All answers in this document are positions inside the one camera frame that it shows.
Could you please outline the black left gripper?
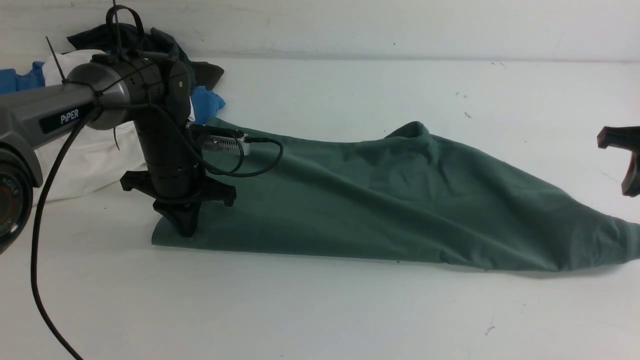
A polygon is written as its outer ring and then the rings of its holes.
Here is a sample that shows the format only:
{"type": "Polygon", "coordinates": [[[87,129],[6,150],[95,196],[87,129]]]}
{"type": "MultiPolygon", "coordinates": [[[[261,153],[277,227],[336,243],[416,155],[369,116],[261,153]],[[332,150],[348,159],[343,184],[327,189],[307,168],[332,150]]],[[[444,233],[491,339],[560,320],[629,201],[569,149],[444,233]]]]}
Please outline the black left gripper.
{"type": "MultiPolygon", "coordinates": [[[[203,202],[220,202],[232,207],[236,188],[209,177],[205,170],[127,171],[119,180],[126,192],[138,191],[170,208],[193,208],[203,202]]],[[[199,210],[169,210],[167,221],[183,238],[193,237],[198,228],[199,210]]]]}

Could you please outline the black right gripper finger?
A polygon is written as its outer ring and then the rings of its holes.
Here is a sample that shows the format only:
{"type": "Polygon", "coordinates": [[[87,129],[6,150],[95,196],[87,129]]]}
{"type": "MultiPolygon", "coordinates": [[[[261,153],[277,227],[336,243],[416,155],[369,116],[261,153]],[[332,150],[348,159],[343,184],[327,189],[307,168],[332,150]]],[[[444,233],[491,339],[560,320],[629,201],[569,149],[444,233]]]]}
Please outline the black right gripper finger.
{"type": "Polygon", "coordinates": [[[640,194],[640,155],[638,152],[631,153],[630,163],[621,183],[621,193],[628,198],[635,198],[640,194]]]}
{"type": "Polygon", "coordinates": [[[627,151],[640,150],[640,126],[605,126],[598,133],[598,148],[618,148],[627,151]]]}

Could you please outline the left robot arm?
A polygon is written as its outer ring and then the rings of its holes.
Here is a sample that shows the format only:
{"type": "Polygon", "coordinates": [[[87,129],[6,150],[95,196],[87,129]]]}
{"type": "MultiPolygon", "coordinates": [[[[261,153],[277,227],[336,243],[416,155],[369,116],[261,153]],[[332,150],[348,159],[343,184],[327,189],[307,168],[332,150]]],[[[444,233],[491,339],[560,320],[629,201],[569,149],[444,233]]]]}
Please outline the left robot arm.
{"type": "Polygon", "coordinates": [[[35,151],[80,130],[109,131],[133,123],[147,163],[119,182],[154,199],[153,208],[191,236],[203,202],[231,207],[236,189],[206,175],[202,142],[222,128],[188,120],[190,76],[168,55],[133,51],[96,55],[62,84],[1,96],[1,250],[21,234],[45,180],[35,151]]]}

